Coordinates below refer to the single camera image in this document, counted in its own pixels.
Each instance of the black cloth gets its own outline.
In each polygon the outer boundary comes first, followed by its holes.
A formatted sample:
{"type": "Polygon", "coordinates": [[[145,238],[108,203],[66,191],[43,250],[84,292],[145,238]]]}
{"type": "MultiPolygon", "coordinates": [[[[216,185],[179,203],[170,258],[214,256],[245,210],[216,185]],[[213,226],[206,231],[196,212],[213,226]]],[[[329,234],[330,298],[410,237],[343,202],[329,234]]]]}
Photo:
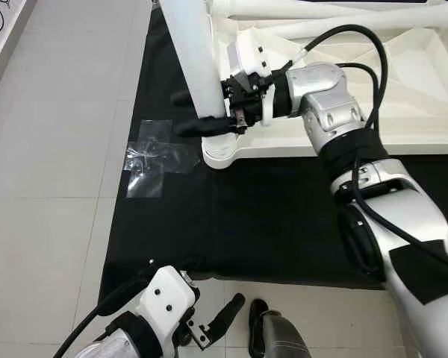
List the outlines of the black cloth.
{"type": "MultiPolygon", "coordinates": [[[[185,89],[162,12],[153,10],[129,140],[137,138],[142,119],[177,122],[196,116],[192,108],[170,104],[170,96],[185,89]]],[[[200,152],[200,139],[171,141],[200,152]]],[[[448,155],[401,159],[448,217],[448,155]]],[[[220,171],[201,159],[189,175],[166,173],[160,198],[126,198],[128,179],[123,171],[101,298],[150,259],[189,269],[194,277],[381,287],[348,263],[330,183],[316,157],[237,160],[220,171]]]]}

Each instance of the clear plastic tape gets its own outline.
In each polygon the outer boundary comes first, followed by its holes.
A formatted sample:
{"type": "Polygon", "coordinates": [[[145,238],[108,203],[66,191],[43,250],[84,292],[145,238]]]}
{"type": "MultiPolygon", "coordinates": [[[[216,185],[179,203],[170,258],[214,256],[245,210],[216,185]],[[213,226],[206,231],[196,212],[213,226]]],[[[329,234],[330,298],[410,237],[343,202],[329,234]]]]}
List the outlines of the clear plastic tape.
{"type": "Polygon", "coordinates": [[[130,171],[126,198],[159,198],[163,191],[163,163],[139,155],[133,148],[134,142],[128,144],[124,170],[130,171]]]}
{"type": "Polygon", "coordinates": [[[159,198],[164,173],[188,174],[199,163],[197,150],[169,140],[171,121],[142,121],[138,141],[129,142],[124,170],[130,171],[126,198],[159,198]]]}
{"type": "Polygon", "coordinates": [[[172,121],[143,120],[140,124],[140,132],[137,142],[162,142],[169,143],[172,130],[172,121]]]}

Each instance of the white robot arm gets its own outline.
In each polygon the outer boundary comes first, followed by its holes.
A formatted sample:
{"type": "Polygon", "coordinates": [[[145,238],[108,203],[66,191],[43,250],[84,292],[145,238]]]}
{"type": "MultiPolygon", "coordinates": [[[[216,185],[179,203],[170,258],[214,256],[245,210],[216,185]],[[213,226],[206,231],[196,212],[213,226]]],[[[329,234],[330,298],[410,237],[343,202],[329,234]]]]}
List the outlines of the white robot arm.
{"type": "MultiPolygon", "coordinates": [[[[209,324],[193,320],[199,290],[184,273],[172,266],[158,269],[140,296],[134,313],[113,320],[105,334],[80,351],[75,358],[174,358],[176,348],[194,339],[202,349],[224,336],[244,304],[236,294],[209,324]]],[[[62,357],[69,343],[55,354],[62,357]]]]}

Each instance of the shoe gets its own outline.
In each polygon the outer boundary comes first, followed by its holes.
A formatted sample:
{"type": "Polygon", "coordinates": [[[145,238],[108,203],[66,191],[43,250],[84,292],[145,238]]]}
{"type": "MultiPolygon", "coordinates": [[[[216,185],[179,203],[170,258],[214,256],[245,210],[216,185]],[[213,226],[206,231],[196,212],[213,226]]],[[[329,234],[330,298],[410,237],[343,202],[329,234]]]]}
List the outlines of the shoe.
{"type": "Polygon", "coordinates": [[[249,312],[249,355],[251,358],[263,358],[265,347],[262,336],[262,313],[269,310],[269,306],[261,299],[255,299],[251,303],[249,312]]]}

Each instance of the tile floor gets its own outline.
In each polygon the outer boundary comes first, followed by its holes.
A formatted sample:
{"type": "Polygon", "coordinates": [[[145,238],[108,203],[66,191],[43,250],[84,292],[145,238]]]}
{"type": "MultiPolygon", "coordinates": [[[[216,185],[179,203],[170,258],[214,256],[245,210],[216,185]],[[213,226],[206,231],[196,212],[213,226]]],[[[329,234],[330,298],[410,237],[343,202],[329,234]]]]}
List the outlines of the tile floor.
{"type": "MultiPolygon", "coordinates": [[[[1,81],[0,358],[50,357],[96,302],[149,10],[147,0],[39,0],[1,81]]],[[[242,292],[291,317],[313,357],[405,356],[385,292],[199,285],[203,321],[242,292]]],[[[248,309],[213,348],[181,356],[247,357],[248,309]]]]}

